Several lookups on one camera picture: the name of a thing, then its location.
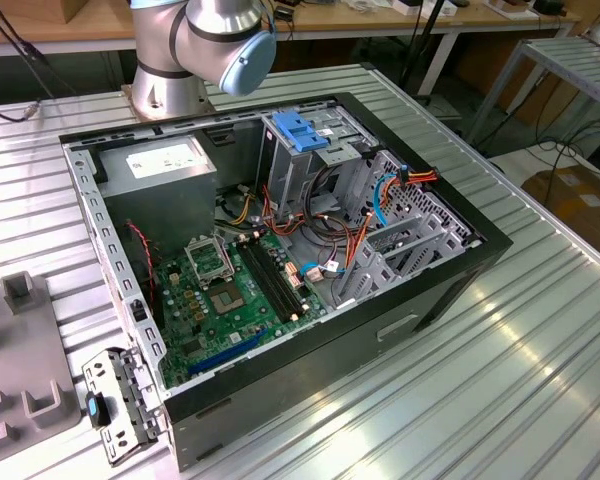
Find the wooden table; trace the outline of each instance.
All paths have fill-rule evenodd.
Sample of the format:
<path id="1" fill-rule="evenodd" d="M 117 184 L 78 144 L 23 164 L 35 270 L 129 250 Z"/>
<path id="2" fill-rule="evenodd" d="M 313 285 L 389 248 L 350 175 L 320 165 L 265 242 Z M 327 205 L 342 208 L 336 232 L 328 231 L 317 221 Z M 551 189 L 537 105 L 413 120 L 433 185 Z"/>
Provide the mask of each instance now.
<path id="1" fill-rule="evenodd" d="M 343 3 L 336 5 L 303 5 L 295 9 L 294 40 L 330 38 L 364 38 L 410 35 L 416 16 L 403 16 L 393 9 L 360 13 Z M 90 0 L 67 25 L 10 16 L 16 30 L 34 42 L 43 53 L 73 53 L 135 48 L 131 11 L 125 0 Z M 419 94 L 431 93 L 442 67 L 447 61 L 458 35 L 470 32 L 513 30 L 557 30 L 556 37 L 566 36 L 578 22 L 573 14 L 558 19 L 542 16 L 538 19 L 509 20 L 472 0 L 472 5 L 460 8 L 453 17 L 440 17 L 432 31 L 443 39 L 431 62 Z M 426 19 L 422 19 L 421 32 Z M 277 22 L 278 39 L 287 40 L 289 25 Z M 12 47 L 0 35 L 0 56 L 14 55 Z"/>

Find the metal bracket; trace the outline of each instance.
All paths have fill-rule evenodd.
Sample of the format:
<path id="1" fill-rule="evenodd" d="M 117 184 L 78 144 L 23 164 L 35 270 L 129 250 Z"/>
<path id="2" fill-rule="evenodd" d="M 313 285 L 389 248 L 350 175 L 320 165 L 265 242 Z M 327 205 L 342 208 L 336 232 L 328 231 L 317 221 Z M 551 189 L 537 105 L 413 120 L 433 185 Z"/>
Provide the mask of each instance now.
<path id="1" fill-rule="evenodd" d="M 82 372 L 89 392 L 102 394 L 110 414 L 100 437 L 112 466 L 144 450 L 165 430 L 162 403 L 137 348 L 105 350 Z"/>

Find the sticker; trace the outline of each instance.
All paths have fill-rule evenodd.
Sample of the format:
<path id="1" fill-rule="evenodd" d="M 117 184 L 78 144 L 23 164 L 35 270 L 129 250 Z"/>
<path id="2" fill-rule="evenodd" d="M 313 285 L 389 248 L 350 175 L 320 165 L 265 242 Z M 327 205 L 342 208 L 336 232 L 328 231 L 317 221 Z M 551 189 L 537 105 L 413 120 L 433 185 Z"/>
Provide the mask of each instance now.
<path id="1" fill-rule="evenodd" d="M 191 150 L 188 145 L 180 144 L 133 153 L 127 157 L 127 163 L 134 177 L 145 178 L 181 168 L 206 165 L 207 160 Z"/>
<path id="2" fill-rule="evenodd" d="M 584 203 L 586 203 L 590 207 L 600 207 L 600 198 L 598 198 L 596 195 L 580 195 L 580 198 Z"/>
<path id="3" fill-rule="evenodd" d="M 325 264 L 324 268 L 326 268 L 328 272 L 337 272 L 338 265 L 340 265 L 340 264 L 338 262 L 336 262 L 335 260 L 329 260 Z"/>
<path id="4" fill-rule="evenodd" d="M 560 180 L 562 180 L 564 183 L 566 183 L 570 187 L 577 187 L 578 185 L 580 185 L 582 183 L 582 182 L 580 182 L 578 177 L 576 177 L 572 173 L 560 173 L 560 174 L 558 174 L 558 177 L 560 177 Z"/>

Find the slotted aluminum surface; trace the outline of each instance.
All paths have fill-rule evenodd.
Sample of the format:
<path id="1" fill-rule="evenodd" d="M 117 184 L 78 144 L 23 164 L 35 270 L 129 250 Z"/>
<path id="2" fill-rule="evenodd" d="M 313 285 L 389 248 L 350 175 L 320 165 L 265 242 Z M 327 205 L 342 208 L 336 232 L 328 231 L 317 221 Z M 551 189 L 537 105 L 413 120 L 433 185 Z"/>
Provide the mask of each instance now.
<path id="1" fill-rule="evenodd" d="M 527 40 L 523 53 L 600 102 L 600 47 L 580 37 Z"/>
<path id="2" fill-rule="evenodd" d="M 595 252 L 373 71 L 274 74 L 239 99 L 209 91 L 218 109 L 352 92 L 515 243 L 434 327 L 181 478 L 600 478 Z M 81 365 L 126 344 L 56 137 L 134 120 L 117 93 L 45 102 L 42 112 L 0 121 L 0 276 L 46 276 L 83 397 Z M 76 474 L 179 478 L 164 440 L 111 470 L 86 417 L 0 463 L 0 478 Z"/>

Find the blue plastic latch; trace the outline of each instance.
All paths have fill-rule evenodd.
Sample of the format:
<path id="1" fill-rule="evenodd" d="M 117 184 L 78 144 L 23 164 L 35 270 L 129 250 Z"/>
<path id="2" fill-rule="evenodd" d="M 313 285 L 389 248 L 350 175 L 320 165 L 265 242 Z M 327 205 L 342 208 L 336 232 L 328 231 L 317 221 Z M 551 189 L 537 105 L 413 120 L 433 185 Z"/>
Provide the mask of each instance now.
<path id="1" fill-rule="evenodd" d="M 98 407 L 96 406 L 96 399 L 89 399 L 89 415 L 95 415 L 98 411 Z"/>
<path id="2" fill-rule="evenodd" d="M 293 142 L 299 152 L 308 152 L 329 146 L 326 138 L 318 135 L 306 119 L 297 112 L 287 111 L 273 114 L 276 127 Z"/>

